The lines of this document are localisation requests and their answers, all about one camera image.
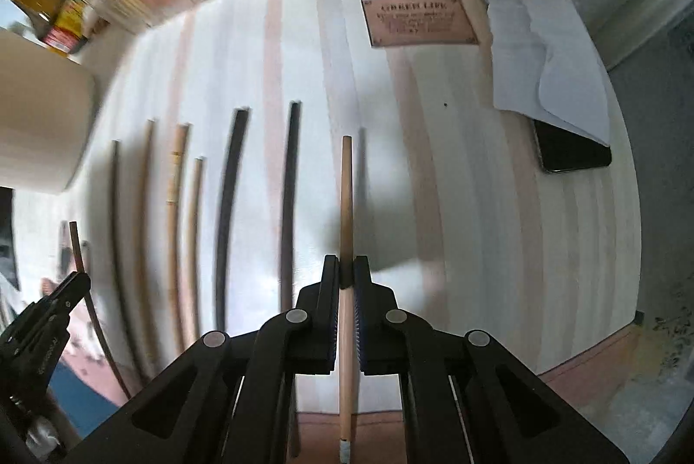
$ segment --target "bottle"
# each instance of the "bottle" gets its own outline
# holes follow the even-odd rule
[[[27,16],[36,38],[42,40],[58,15],[63,0],[10,0]]]
[[[105,24],[88,19],[94,12],[85,0],[11,1],[29,16],[36,39],[63,55],[77,52]]]

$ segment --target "white container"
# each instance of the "white container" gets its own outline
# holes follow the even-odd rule
[[[85,68],[0,29],[0,186],[65,190],[87,144],[94,94]]]

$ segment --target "butcher block table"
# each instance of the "butcher block table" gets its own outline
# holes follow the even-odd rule
[[[479,45],[370,46],[361,0],[213,0],[137,38],[96,116],[82,166],[60,196],[16,191],[23,301],[55,273],[60,223],[88,242],[96,308],[130,379],[109,244],[111,140],[121,142],[118,239],[140,352],[133,227],[147,121],[156,119],[148,183],[147,274],[161,366],[176,355],[169,304],[167,188],[176,125],[189,123],[180,250],[187,259],[193,160],[200,194],[201,331],[214,328],[216,220],[235,108],[250,120],[228,254],[227,332],[278,311],[278,252],[289,104],[301,102],[294,296],[318,281],[339,245],[343,135],[355,157],[355,253],[401,307],[436,329],[486,329],[536,373],[602,341],[634,318],[641,261],[636,174],[606,73],[610,167],[539,168],[530,122],[492,106],[491,34],[483,0],[462,0]],[[100,49],[108,52],[108,46]],[[185,325],[190,290],[183,286]],[[65,359],[89,366],[99,348],[85,325]],[[93,351],[78,363],[79,349]],[[108,366],[91,385],[121,402]],[[147,367],[150,373],[159,368]],[[89,371],[82,371],[89,382]],[[337,412],[337,377],[298,376],[300,411]],[[400,406],[394,376],[362,377],[359,410]]]

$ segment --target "robotic arm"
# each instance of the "robotic arm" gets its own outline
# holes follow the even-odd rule
[[[371,281],[365,256],[353,270],[360,369],[398,374],[409,464],[628,463],[488,333],[436,331]],[[301,290],[296,308],[245,335],[207,333],[62,462],[283,463],[295,374],[334,369],[338,280],[339,261],[326,256],[320,283]],[[38,462],[24,444],[26,424],[67,342],[65,309],[89,277],[74,273],[61,288],[1,337],[3,461]]]

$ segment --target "smartphone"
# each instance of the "smartphone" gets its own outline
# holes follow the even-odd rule
[[[610,148],[592,139],[537,120],[533,127],[540,166],[547,173],[601,168],[612,162]]]

